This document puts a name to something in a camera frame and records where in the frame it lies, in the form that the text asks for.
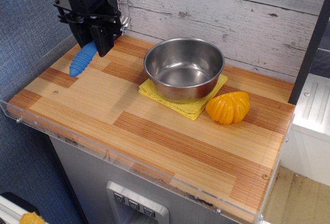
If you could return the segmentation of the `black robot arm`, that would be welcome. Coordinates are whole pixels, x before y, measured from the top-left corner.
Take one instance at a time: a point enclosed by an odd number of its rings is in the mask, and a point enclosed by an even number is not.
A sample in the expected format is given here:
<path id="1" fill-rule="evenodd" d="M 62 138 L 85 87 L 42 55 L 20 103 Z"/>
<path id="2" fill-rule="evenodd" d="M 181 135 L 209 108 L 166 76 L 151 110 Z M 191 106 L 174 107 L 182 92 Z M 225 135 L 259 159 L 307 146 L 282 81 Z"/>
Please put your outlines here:
<path id="1" fill-rule="evenodd" d="M 105 56 L 124 33 L 117 0 L 55 0 L 59 21 L 69 25 L 80 47 L 93 41 L 99 56 Z"/>

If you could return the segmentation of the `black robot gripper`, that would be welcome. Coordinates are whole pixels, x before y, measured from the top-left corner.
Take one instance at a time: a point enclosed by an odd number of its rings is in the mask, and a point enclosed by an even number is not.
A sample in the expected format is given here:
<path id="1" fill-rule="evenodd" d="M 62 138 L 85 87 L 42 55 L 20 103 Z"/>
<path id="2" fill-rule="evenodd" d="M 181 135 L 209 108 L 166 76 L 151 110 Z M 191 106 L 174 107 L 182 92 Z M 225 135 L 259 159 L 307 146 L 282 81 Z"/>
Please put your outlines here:
<path id="1" fill-rule="evenodd" d="M 114 35 L 125 32 L 117 0 L 55 0 L 53 5 L 59 11 L 60 22 L 70 24 L 79 46 L 83 48 L 94 41 L 100 57 L 114 47 L 111 32 Z"/>

